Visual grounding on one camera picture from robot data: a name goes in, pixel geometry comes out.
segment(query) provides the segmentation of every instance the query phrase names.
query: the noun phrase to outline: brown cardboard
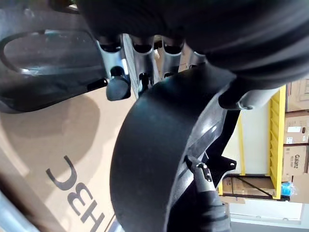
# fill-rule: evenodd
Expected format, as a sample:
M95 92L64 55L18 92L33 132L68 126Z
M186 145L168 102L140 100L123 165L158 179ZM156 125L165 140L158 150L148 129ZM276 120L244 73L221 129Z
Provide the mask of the brown cardboard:
M134 101L110 102L98 89L36 112L0 113L0 185L40 231L105 231L113 147Z
M281 182L292 182L292 175L282 175Z
M249 182L250 184L262 189L263 191L271 195L275 194L275 189L270 178L241 177L241 179ZM223 193L266 196L266 194L264 194L260 190L234 177L228 177L223 180Z
M309 138L309 112L285 114L284 144L304 144Z
M283 172L282 176L302 175L307 171L307 146L283 147Z
M291 202L309 203L309 174L294 176L293 185L296 194L291 196Z
M287 112L309 109L309 77L287 85Z
M222 180L223 193L232 194L232 179L230 177L226 177Z

